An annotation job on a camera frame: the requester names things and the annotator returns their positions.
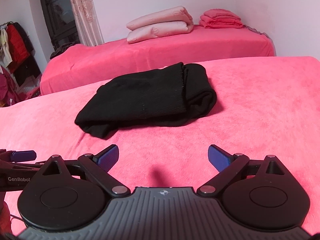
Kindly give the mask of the black knit pants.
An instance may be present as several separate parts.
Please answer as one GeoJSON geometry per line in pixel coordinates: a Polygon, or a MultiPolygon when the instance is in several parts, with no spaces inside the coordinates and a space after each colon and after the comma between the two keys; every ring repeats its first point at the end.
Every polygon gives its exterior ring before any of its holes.
{"type": "Polygon", "coordinates": [[[206,69],[196,63],[126,74],[97,89],[75,124],[104,139],[132,126],[183,126],[206,116],[217,102],[206,69]]]}

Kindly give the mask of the near pink bed blanket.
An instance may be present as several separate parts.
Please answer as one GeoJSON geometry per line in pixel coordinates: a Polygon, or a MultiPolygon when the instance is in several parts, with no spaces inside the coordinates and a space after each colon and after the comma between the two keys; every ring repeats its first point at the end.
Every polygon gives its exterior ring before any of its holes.
{"type": "Polygon", "coordinates": [[[313,57],[248,57],[203,63],[217,103],[181,127],[120,129],[106,139],[74,120],[102,82],[39,96],[1,109],[1,148],[33,150],[39,161],[76,159],[119,147],[111,175],[137,186],[199,187],[214,175],[208,147],[252,159],[276,155],[308,193],[304,229],[319,232],[319,61],[313,57]]]}

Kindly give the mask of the hanging red clothes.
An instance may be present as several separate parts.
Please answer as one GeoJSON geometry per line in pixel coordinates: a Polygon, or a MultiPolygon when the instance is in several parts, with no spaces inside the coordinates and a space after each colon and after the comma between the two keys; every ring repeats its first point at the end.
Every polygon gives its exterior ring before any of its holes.
{"type": "Polygon", "coordinates": [[[41,71],[29,36],[17,22],[1,25],[1,107],[40,95],[41,71]]]}

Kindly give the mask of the far pink bed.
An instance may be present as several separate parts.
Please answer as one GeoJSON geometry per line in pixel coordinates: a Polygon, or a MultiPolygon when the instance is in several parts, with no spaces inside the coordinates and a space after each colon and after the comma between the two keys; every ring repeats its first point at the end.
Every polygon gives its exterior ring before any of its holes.
{"type": "Polygon", "coordinates": [[[117,40],[87,47],[76,44],[51,59],[42,74],[42,95],[68,90],[117,76],[193,63],[238,57],[275,56],[265,34],[241,29],[206,29],[196,25],[188,34],[160,37],[134,44],[117,40]]]}

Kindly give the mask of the patterned pink curtain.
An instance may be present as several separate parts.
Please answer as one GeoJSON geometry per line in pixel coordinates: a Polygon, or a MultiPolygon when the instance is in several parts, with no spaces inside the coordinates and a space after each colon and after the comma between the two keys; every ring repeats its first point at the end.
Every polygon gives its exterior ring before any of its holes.
{"type": "Polygon", "coordinates": [[[98,46],[104,43],[93,0],[71,0],[80,43],[98,46]]]}

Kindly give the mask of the folded pink blanket stack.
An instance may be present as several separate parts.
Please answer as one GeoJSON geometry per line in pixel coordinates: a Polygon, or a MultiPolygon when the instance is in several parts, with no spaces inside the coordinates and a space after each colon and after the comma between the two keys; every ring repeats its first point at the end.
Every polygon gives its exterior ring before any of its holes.
{"type": "Polygon", "coordinates": [[[210,9],[205,11],[200,16],[199,25],[210,29],[240,29],[244,27],[241,18],[226,9],[210,9]]]}

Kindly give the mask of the lower light pink pillow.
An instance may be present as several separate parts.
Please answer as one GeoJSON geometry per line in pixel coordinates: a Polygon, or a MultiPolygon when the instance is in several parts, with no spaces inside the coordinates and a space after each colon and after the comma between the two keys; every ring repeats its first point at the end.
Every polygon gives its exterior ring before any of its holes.
{"type": "Polygon", "coordinates": [[[193,24],[184,21],[163,22],[140,27],[129,32],[128,44],[151,40],[159,37],[187,34],[193,30],[193,24]]]}

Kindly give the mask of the light pink pillow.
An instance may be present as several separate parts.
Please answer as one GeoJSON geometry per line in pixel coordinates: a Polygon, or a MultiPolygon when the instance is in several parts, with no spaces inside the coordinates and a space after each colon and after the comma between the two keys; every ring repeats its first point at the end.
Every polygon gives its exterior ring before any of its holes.
{"type": "Polygon", "coordinates": [[[187,26],[194,25],[193,18],[183,6],[173,7],[158,12],[153,12],[136,18],[126,24],[127,29],[133,31],[140,27],[144,27],[156,23],[182,21],[187,26]]]}
{"type": "Polygon", "coordinates": [[[159,37],[187,34],[193,30],[193,24],[184,21],[163,22],[140,27],[129,32],[128,44],[151,40],[159,37]]]}

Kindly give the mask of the upper light pink pillow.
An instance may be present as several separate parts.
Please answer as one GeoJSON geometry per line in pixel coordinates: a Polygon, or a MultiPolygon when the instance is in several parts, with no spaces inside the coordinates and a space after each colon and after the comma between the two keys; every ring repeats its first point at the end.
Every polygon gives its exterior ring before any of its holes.
{"type": "Polygon", "coordinates": [[[136,18],[126,24],[127,29],[133,31],[140,27],[144,27],[156,23],[182,21],[187,26],[194,25],[193,18],[183,6],[173,7],[158,12],[153,12],[136,18]]]}

